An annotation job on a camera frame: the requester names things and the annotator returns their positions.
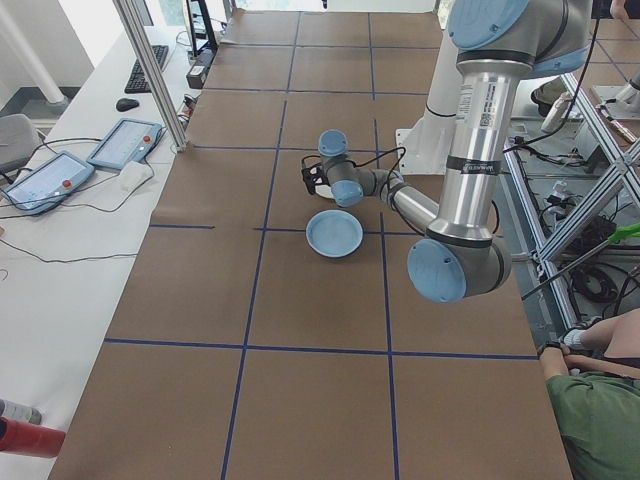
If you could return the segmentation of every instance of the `hand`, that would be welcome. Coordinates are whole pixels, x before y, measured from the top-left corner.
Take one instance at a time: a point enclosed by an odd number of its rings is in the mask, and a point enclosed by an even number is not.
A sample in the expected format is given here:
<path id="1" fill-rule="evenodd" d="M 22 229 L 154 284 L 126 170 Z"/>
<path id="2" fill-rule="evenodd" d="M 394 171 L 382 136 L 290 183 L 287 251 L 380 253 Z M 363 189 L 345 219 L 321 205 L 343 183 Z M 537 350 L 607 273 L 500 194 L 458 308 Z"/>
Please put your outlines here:
<path id="1" fill-rule="evenodd" d="M 624 8 L 627 0 L 612 0 L 611 8 L 609 11 L 611 12 L 611 16 L 613 18 L 617 18 L 618 20 L 629 20 L 629 14 L 627 10 Z"/>

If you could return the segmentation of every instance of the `gray chair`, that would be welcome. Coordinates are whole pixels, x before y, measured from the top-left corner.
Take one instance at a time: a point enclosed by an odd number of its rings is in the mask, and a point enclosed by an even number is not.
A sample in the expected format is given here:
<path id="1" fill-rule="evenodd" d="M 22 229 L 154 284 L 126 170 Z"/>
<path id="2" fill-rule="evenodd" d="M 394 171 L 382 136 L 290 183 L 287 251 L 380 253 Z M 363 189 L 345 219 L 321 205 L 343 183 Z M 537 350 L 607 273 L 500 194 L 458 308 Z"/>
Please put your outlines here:
<path id="1" fill-rule="evenodd" d="M 43 138 L 22 113 L 0 117 L 0 172 L 6 175 L 24 167 Z"/>

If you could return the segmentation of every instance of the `tablet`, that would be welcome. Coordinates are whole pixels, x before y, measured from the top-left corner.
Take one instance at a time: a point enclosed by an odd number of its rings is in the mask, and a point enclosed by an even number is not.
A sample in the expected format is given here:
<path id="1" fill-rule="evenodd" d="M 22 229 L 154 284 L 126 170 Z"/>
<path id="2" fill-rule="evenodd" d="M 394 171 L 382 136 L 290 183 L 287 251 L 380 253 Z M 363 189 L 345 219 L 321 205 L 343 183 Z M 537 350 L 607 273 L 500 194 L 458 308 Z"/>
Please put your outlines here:
<path id="1" fill-rule="evenodd" d="M 98 144 L 87 162 L 98 167 L 122 170 L 129 162 L 139 162 L 160 140 L 162 125 L 123 118 Z"/>
<path id="2" fill-rule="evenodd" d="M 63 151 L 0 193 L 26 215 L 37 215 L 66 200 L 94 170 L 93 165 Z"/>

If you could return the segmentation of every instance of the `red object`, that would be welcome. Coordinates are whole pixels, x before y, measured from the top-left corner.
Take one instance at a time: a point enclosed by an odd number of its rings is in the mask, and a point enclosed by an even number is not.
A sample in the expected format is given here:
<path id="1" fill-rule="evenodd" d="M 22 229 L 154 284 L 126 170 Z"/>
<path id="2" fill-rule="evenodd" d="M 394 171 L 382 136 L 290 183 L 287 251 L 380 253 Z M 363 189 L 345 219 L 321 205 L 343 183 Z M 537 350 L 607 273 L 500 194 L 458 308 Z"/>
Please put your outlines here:
<path id="1" fill-rule="evenodd" d="M 0 451 L 3 452 L 53 458 L 60 452 L 65 436 L 60 430 L 0 417 Z"/>

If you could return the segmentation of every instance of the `computer mouse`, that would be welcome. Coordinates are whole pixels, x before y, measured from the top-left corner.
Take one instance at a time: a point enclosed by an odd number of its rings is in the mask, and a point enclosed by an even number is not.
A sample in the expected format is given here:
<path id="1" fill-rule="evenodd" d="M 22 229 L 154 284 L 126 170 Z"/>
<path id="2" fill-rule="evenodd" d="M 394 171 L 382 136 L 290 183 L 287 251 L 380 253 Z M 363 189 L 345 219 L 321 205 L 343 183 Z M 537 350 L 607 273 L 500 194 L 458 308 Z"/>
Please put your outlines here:
<path id="1" fill-rule="evenodd" d="M 116 103 L 116 110 L 119 112 L 126 112 L 132 108 L 136 108 L 138 105 L 140 105 L 140 102 L 134 98 L 121 98 Z"/>

